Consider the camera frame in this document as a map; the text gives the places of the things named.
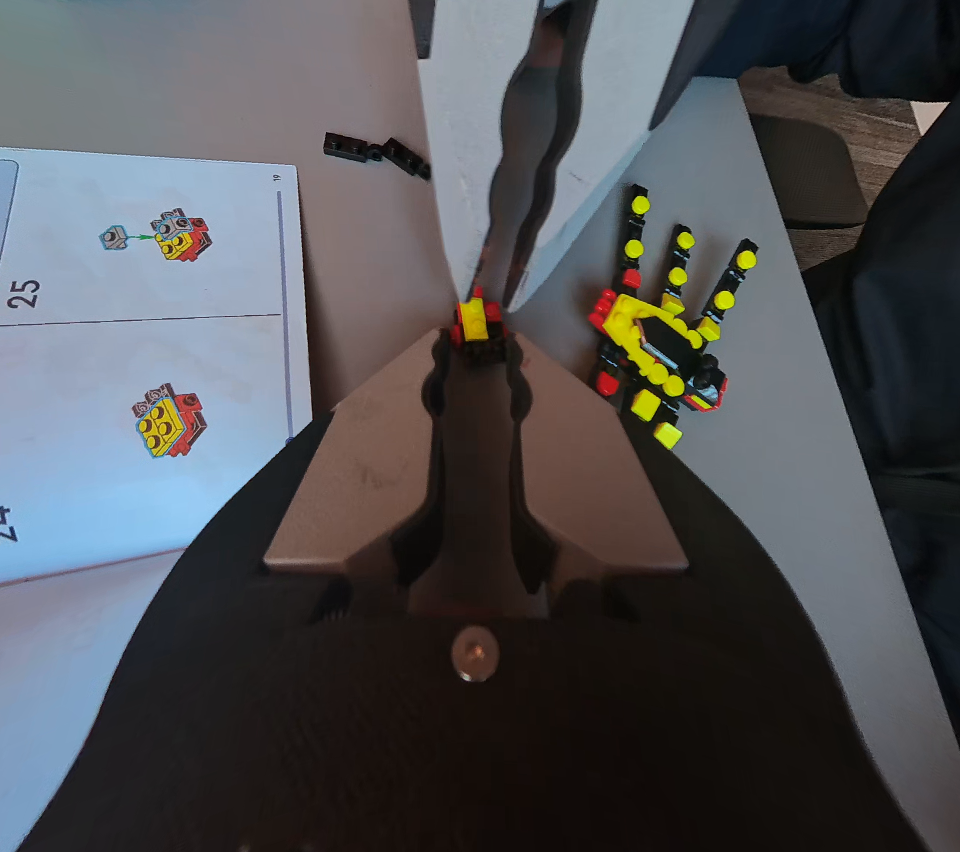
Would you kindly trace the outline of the small red yellow lego assembly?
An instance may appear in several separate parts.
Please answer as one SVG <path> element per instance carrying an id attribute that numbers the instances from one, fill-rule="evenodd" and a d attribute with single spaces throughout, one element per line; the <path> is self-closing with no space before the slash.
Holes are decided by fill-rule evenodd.
<path id="1" fill-rule="evenodd" d="M 450 338 L 466 365 L 486 367 L 506 361 L 508 329 L 498 303 L 489 301 L 475 284 L 470 297 L 459 303 Z"/>

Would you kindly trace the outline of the open lego instruction booklet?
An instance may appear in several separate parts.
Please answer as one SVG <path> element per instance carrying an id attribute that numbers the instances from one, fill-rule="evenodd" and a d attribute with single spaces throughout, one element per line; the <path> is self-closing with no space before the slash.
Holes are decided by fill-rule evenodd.
<path id="1" fill-rule="evenodd" d="M 1 157 L 2 583 L 185 548 L 312 417 L 297 170 Z"/>

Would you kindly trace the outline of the black lego hinge piece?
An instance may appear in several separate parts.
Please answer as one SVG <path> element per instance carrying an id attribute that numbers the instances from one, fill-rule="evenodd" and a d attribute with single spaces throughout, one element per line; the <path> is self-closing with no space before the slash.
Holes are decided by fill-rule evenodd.
<path id="1" fill-rule="evenodd" d="M 325 133 L 322 151 L 328 157 L 350 162 L 383 161 L 382 148 L 379 144 L 330 131 Z"/>
<path id="2" fill-rule="evenodd" d="M 431 166 L 417 152 L 397 140 L 389 138 L 380 146 L 382 158 L 395 165 L 401 171 L 411 177 L 419 178 L 423 181 L 431 181 Z"/>

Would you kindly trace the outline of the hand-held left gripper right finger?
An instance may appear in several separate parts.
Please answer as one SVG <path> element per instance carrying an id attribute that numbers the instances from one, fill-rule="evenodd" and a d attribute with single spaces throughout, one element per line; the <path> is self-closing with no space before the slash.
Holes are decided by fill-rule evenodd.
<path id="1" fill-rule="evenodd" d="M 528 594 L 689 559 L 614 408 L 519 333 L 506 345 L 510 547 Z"/>

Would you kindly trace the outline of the black chair seat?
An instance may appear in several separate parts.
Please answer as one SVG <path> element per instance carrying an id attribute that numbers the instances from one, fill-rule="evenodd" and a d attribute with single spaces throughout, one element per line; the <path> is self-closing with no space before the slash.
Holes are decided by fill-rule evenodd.
<path id="1" fill-rule="evenodd" d="M 788 229 L 830 231 L 865 223 L 868 206 L 839 134 L 773 115 L 750 114 L 750 124 Z"/>

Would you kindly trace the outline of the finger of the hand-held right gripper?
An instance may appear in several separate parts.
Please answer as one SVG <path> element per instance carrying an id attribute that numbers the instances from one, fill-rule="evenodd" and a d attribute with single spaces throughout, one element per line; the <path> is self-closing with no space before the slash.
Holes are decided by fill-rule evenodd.
<path id="1" fill-rule="evenodd" d="M 514 312 L 551 275 L 650 137 L 695 0 L 575 0 L 552 138 L 534 174 L 502 303 Z"/>
<path id="2" fill-rule="evenodd" d="M 483 269 L 506 93 L 545 0 L 408 0 L 443 253 L 457 298 Z"/>

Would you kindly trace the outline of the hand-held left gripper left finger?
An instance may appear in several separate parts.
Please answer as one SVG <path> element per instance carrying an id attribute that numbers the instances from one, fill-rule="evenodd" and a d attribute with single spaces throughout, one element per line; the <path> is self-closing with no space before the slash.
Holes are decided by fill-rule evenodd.
<path id="1" fill-rule="evenodd" d="M 450 334 L 431 330 L 336 406 L 264 556 L 269 570 L 409 587 L 433 565 L 449 370 Z"/>

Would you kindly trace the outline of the black yellow lego spider build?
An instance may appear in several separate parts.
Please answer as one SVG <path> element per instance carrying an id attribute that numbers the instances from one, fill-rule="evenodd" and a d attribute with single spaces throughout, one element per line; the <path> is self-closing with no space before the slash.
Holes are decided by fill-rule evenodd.
<path id="1" fill-rule="evenodd" d="M 651 207 L 646 187 L 627 186 L 616 270 L 588 317 L 599 336 L 588 382 L 604 400 L 618 400 L 666 450 L 674 450 L 683 437 L 682 408 L 709 414 L 722 406 L 728 377 L 709 347 L 720 340 L 740 287 L 758 265 L 759 246 L 748 238 L 740 241 L 701 312 L 690 318 L 683 293 L 696 239 L 686 225 L 674 226 L 670 234 L 658 299 L 642 297 L 643 233 Z"/>

